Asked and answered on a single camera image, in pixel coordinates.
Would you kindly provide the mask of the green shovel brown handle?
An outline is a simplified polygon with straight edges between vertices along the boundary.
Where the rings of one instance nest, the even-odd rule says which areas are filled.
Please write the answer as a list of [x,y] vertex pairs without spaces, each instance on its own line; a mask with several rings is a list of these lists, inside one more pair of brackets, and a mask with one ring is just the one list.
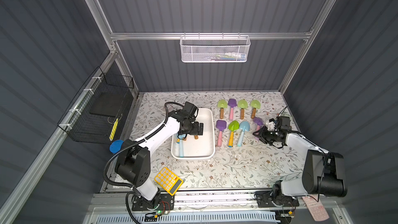
[[237,106],[240,108],[240,119],[245,118],[245,109],[248,108],[248,102],[246,100],[239,100]]

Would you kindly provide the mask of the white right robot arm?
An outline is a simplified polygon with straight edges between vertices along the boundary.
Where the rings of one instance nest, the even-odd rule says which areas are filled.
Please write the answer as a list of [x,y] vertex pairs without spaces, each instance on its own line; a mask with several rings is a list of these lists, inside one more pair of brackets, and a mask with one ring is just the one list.
[[299,131],[292,130],[289,117],[278,116],[271,119],[253,135],[262,143],[277,149],[285,146],[292,148],[305,159],[303,172],[298,178],[279,180],[274,184],[272,196],[275,198],[347,195],[344,157],[319,147]]

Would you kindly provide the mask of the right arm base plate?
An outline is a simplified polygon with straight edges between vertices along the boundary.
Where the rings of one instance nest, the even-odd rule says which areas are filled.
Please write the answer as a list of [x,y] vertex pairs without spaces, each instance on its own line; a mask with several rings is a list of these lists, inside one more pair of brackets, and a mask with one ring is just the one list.
[[293,207],[300,206],[297,198],[274,195],[272,191],[257,191],[254,194],[258,207]]

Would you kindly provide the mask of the purple shovel pink handle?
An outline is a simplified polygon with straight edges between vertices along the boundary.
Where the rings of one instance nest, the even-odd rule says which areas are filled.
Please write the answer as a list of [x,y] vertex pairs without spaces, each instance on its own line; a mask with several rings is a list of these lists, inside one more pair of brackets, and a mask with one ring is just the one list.
[[237,107],[236,99],[229,99],[228,100],[228,106],[230,107],[229,120],[233,121],[234,120],[234,108]]
[[217,147],[222,146],[222,134],[223,131],[227,128],[227,122],[225,120],[217,120],[216,121],[216,128],[219,131],[218,140],[217,140]]

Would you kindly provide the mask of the blue shovel blue handle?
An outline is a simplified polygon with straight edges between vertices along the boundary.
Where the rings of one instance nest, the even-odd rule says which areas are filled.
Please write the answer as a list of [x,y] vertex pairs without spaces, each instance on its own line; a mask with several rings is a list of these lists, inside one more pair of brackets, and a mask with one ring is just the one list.
[[184,157],[184,153],[183,153],[183,138],[186,136],[186,134],[177,134],[176,138],[177,141],[176,143],[179,145],[179,157]]

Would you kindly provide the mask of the green shovel yellow handle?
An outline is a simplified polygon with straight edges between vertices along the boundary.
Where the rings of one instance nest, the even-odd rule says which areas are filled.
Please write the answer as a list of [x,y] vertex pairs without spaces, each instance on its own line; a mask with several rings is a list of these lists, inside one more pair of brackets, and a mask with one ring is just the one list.
[[228,129],[230,130],[230,137],[229,137],[229,142],[228,142],[228,147],[233,147],[233,140],[234,140],[234,132],[239,129],[239,122],[236,120],[233,120],[229,125]]

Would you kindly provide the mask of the light blue shovel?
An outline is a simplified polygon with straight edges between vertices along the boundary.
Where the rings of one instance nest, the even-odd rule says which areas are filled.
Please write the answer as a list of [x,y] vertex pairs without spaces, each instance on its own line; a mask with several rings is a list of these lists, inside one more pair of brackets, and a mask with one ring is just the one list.
[[240,136],[239,136],[239,139],[238,139],[238,142],[237,142],[237,146],[238,146],[238,147],[241,147],[242,144],[243,144],[243,139],[244,139],[245,132],[250,130],[250,124],[249,124],[249,122],[247,122],[247,121],[242,121],[242,122],[239,124],[239,129],[241,130],[241,133],[240,133]]

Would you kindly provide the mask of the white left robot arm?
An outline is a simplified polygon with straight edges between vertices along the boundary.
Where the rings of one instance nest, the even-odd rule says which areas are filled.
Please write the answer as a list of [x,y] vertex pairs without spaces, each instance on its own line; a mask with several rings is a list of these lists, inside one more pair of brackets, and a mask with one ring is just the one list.
[[203,134],[203,124],[196,121],[199,108],[186,102],[166,102],[164,120],[149,133],[132,141],[126,140],[117,152],[115,172],[128,183],[123,184],[152,201],[157,197],[158,187],[149,179],[151,156],[173,135]]

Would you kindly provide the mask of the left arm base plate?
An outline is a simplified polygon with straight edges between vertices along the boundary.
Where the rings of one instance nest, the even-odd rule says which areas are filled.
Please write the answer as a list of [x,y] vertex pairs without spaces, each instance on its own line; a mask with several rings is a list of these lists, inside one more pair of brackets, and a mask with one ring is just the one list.
[[144,197],[137,197],[131,200],[132,211],[171,211],[174,209],[175,197],[166,192],[160,192],[149,201]]

